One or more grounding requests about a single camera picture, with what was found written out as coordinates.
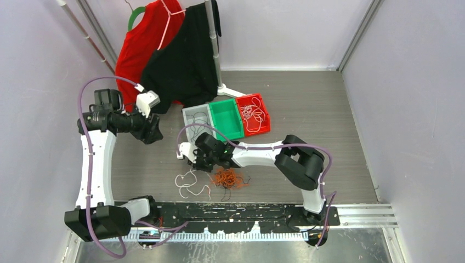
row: orange string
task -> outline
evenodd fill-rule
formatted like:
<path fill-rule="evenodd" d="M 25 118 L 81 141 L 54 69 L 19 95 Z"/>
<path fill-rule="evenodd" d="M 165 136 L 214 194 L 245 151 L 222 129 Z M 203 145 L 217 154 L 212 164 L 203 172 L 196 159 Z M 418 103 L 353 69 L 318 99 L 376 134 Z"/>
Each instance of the orange string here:
<path fill-rule="evenodd" d="M 216 186 L 223 186 L 224 188 L 231 189 L 240 189 L 244 186 L 248 186 L 248 182 L 245 183 L 242 175 L 236 174 L 233 168 L 224 169 L 223 167 L 217 170 L 214 179 L 212 182 Z"/>

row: wooden floor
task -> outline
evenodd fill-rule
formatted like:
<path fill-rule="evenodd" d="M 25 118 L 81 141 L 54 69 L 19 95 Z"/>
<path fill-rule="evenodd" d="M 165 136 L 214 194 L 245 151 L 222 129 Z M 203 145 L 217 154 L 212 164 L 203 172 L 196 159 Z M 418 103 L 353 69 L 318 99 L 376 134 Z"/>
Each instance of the wooden floor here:
<path fill-rule="evenodd" d="M 335 203 L 376 203 L 375 191 L 355 129 L 342 76 L 334 71 L 224 71 L 223 82 L 240 92 L 261 93 L 271 118 L 271 132 L 243 139 L 249 143 L 275 142 L 294 134 L 304 141 L 329 149 L 333 167 L 325 179 L 325 193 L 338 191 Z M 182 107 L 173 105 L 160 116 L 165 136 L 144 145 L 128 134 L 118 134 L 112 169 L 115 200 L 152 195 L 157 201 L 208 201 L 207 191 L 182 199 L 174 185 L 177 174 L 189 171 L 187 161 L 175 154 L 175 139 L 184 126 Z M 300 190 L 276 168 L 245 167 L 248 187 L 231 192 L 229 202 L 302 202 Z M 204 172 L 197 172 L 198 192 L 209 183 Z M 179 184 L 194 182 L 193 176 Z M 223 189 L 212 186 L 211 201 L 219 202 Z"/>

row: clothing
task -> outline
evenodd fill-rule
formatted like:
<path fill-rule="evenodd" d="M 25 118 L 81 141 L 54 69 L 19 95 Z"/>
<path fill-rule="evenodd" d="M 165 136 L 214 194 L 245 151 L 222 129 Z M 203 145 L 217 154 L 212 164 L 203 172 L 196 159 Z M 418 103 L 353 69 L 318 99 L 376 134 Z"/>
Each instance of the clothing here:
<path fill-rule="evenodd" d="M 177 0 L 165 0 L 165 4 L 171 13 L 183 10 Z M 183 24 L 183 20 L 183 13 L 171 16 L 161 48 L 171 42 Z M 115 75 L 140 83 L 142 70 L 149 62 L 154 50 L 160 45 L 167 21 L 168 13 L 161 1 L 150 3 L 145 7 L 142 21 L 126 33 L 126 39 L 124 39 L 123 48 L 116 63 Z M 121 91 L 123 103 L 127 105 L 126 111 L 131 112 L 132 105 L 128 104 L 135 103 L 139 92 L 124 81 L 117 80 L 116 83 Z"/>
<path fill-rule="evenodd" d="M 221 36 L 216 1 L 212 1 L 215 27 Z M 185 107 L 212 101 L 218 80 L 205 4 L 188 7 L 178 34 L 164 49 L 154 51 L 140 84 L 160 96 L 152 113 L 166 113 L 174 100 Z"/>

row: pink hanger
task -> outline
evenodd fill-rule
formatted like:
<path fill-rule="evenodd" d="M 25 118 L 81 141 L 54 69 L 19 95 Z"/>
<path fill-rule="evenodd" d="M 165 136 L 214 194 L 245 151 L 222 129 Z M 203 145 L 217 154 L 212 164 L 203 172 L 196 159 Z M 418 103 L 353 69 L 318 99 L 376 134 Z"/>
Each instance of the pink hanger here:
<path fill-rule="evenodd" d="M 163 0 L 160 0 L 160 1 L 163 3 L 163 6 L 165 7 L 166 12 L 168 12 L 168 21 L 166 21 L 165 31 L 163 32 L 163 36 L 161 37 L 160 45 L 158 46 L 157 50 L 161 48 L 163 40 L 165 39 L 166 31 L 168 30 L 169 20 L 171 19 L 171 16 L 186 12 L 186 9 L 184 9 L 176 13 L 171 13 L 171 11 L 166 6 L 165 2 Z"/>

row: black garment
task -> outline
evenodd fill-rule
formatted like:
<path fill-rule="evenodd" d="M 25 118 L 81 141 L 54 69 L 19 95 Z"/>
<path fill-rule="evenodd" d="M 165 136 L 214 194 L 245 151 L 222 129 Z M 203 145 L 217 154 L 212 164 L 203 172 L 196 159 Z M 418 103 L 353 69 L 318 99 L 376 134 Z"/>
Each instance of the black garment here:
<path fill-rule="evenodd" d="M 218 6 L 215 0 L 212 4 L 215 28 L 221 36 Z M 140 84 L 160 96 L 152 113 L 166 113 L 174 100 L 192 107 L 217 96 L 218 78 L 204 3 L 186 9 L 178 34 L 164 49 L 154 51 Z"/>

